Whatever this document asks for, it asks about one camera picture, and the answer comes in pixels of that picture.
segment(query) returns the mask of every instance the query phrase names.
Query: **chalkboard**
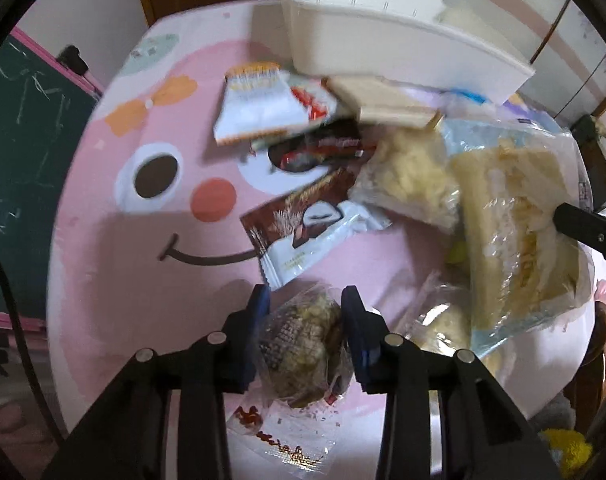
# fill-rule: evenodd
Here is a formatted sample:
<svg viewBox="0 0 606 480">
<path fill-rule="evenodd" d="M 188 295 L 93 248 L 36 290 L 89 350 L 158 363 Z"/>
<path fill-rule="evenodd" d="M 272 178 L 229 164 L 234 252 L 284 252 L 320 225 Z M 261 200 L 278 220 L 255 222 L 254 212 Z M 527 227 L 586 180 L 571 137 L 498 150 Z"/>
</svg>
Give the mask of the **chalkboard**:
<svg viewBox="0 0 606 480">
<path fill-rule="evenodd" d="M 0 260 L 22 316 L 45 319 L 57 204 L 94 98 L 16 38 L 0 49 Z M 0 312 L 5 312 L 0 293 Z"/>
</svg>

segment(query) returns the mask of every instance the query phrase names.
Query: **table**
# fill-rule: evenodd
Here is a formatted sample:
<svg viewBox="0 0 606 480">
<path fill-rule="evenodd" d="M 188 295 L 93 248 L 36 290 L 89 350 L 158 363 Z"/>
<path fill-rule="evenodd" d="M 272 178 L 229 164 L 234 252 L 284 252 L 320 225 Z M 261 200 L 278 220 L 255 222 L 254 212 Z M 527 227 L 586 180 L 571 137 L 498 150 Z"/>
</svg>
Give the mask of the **table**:
<svg viewBox="0 0 606 480">
<path fill-rule="evenodd" d="M 245 306 L 261 275 L 239 216 L 323 173 L 284 173 L 267 156 L 248 157 L 246 146 L 214 143 L 225 71 L 267 59 L 289 59 L 278 0 L 176 14 L 147 32 L 94 111 L 59 204 L 48 279 L 52 371 L 69 429 L 139 348 L 186 348 Z M 434 228 L 395 220 L 347 240 L 273 304 L 317 280 L 356 285 L 393 325 L 445 246 Z M 589 304 L 512 340 L 516 361 L 504 385 L 526 415 L 570 381 L 592 323 Z M 237 399 L 226 400 L 235 407 Z M 350 429 L 334 450 L 331 478 L 373 478 L 383 409 L 384 397 L 351 386 Z M 230 451 L 236 479 L 289 478 L 234 440 Z"/>
</svg>

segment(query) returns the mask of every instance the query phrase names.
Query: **white plastic bin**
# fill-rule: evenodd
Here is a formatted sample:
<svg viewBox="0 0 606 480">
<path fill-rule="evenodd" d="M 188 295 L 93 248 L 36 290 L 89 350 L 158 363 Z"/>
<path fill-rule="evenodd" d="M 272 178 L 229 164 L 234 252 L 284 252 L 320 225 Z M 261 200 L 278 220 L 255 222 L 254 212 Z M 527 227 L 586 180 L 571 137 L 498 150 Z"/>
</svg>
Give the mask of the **white plastic bin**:
<svg viewBox="0 0 606 480">
<path fill-rule="evenodd" d="M 442 0 L 281 0 L 294 66 L 308 75 L 366 74 L 459 88 L 501 104 L 534 69 L 440 24 Z"/>
</svg>

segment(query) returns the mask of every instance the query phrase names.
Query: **brown and white wrapper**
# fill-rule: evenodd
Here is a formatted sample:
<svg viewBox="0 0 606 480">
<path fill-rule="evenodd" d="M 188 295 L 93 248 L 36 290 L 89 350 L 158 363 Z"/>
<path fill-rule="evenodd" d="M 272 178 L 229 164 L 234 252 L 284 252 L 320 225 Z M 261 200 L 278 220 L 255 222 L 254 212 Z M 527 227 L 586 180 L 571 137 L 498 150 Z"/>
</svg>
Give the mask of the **brown and white wrapper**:
<svg viewBox="0 0 606 480">
<path fill-rule="evenodd" d="M 390 225 L 379 209 L 348 199 L 354 182 L 352 171 L 339 169 L 241 217 L 271 290 L 291 282 L 353 234 Z"/>
</svg>

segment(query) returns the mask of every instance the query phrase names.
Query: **cartoon nose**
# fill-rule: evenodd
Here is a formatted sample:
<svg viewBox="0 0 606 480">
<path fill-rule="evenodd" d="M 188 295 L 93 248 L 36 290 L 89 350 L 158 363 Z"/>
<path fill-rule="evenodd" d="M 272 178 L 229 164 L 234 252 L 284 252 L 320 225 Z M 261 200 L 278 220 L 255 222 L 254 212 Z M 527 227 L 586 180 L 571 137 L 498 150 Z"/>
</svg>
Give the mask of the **cartoon nose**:
<svg viewBox="0 0 606 480">
<path fill-rule="evenodd" d="M 237 203 L 237 190 L 224 178 L 204 180 L 192 191 L 190 209 L 201 222 L 218 222 L 232 212 Z"/>
</svg>

